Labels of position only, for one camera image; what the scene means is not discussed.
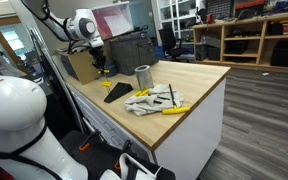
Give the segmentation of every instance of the metal cylinder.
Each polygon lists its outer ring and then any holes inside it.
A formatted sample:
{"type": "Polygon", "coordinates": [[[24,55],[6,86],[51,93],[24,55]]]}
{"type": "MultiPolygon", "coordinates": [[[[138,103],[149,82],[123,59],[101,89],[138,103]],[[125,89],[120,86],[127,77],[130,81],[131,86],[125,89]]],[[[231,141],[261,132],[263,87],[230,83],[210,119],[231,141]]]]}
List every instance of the metal cylinder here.
{"type": "Polygon", "coordinates": [[[141,91],[154,87],[149,65],[137,67],[135,69],[135,74],[141,91]]]}

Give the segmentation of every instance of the yellow tool handle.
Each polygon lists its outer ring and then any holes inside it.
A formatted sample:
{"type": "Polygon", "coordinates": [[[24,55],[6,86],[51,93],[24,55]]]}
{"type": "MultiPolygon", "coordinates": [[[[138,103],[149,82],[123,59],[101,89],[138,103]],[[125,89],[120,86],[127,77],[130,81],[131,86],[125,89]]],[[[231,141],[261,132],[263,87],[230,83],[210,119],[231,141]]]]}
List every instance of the yellow tool handle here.
{"type": "Polygon", "coordinates": [[[110,87],[112,86],[112,82],[102,82],[102,86],[110,87]]]}
{"type": "Polygon", "coordinates": [[[190,110],[191,108],[189,107],[177,108],[176,106],[174,106],[174,109],[164,109],[162,111],[162,114],[164,115],[180,114],[180,113],[184,113],[190,110]]]}
{"type": "Polygon", "coordinates": [[[110,70],[104,70],[104,73],[106,73],[106,74],[107,74],[107,73],[110,73],[110,70]]]}
{"type": "Polygon", "coordinates": [[[142,91],[138,91],[137,93],[134,94],[134,96],[138,97],[141,93],[142,91]]]}
{"type": "Polygon", "coordinates": [[[146,89],[144,90],[139,96],[145,96],[150,92],[150,90],[146,89]]]}

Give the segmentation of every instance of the black chair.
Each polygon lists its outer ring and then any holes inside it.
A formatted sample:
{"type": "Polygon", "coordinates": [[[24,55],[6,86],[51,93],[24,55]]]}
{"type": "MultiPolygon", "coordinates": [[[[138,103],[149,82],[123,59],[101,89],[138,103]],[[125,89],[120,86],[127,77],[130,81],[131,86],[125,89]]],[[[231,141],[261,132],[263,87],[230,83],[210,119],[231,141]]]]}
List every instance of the black chair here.
{"type": "Polygon", "coordinates": [[[186,62],[189,62],[188,59],[177,59],[177,57],[188,51],[187,48],[182,48],[183,39],[177,39],[180,42],[180,46],[176,47],[177,40],[174,36],[172,28],[164,28],[158,31],[161,36],[164,53],[166,52],[166,54],[172,56],[174,61],[185,60],[186,62]]]}

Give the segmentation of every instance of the white cloth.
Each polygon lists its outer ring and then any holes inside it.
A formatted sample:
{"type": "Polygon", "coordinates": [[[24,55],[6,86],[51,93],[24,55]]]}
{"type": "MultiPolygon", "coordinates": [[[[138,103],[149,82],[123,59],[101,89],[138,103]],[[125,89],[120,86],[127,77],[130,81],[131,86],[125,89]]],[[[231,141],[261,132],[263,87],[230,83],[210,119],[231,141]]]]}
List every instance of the white cloth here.
{"type": "MultiPolygon", "coordinates": [[[[175,89],[173,90],[174,101],[178,108],[182,107],[184,97],[175,89]]],[[[125,101],[127,111],[134,112],[137,116],[143,116],[164,109],[172,109],[173,102],[168,84],[159,84],[150,89],[149,96],[132,96],[125,101]]]]}

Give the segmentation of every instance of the gray floor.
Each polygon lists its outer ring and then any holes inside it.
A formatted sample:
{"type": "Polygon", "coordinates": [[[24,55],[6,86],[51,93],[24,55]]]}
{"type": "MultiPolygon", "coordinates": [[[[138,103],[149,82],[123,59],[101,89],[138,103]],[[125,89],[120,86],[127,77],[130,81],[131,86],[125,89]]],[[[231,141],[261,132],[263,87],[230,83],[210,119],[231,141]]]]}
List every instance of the gray floor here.
{"type": "Polygon", "coordinates": [[[288,179],[288,74],[232,70],[223,121],[201,179],[288,179]]]}

